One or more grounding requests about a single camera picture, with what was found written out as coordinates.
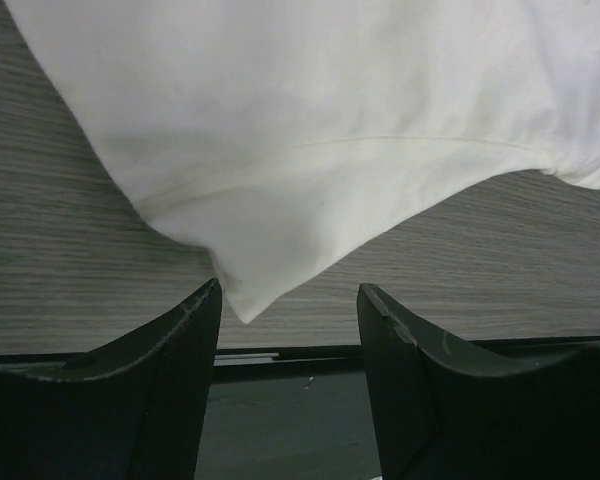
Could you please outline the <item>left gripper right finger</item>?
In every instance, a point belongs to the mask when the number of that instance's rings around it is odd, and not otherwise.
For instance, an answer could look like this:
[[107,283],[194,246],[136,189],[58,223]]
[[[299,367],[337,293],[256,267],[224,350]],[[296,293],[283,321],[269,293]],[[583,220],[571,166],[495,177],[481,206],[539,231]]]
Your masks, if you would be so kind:
[[471,342],[360,286],[385,479],[600,479],[600,337]]

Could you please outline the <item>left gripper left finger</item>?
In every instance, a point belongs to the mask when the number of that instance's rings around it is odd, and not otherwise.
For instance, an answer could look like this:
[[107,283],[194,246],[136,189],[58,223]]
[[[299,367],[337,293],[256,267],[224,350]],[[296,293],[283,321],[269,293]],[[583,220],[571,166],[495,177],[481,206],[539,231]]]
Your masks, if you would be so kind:
[[0,479],[191,479],[219,336],[210,280],[63,363],[0,365]]

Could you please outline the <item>white t shirt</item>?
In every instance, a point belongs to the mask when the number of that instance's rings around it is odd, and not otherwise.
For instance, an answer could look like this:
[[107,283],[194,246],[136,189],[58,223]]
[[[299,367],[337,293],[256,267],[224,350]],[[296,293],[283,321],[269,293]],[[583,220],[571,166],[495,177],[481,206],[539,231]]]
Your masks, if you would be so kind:
[[11,1],[143,220],[250,322],[491,177],[600,190],[600,1]]

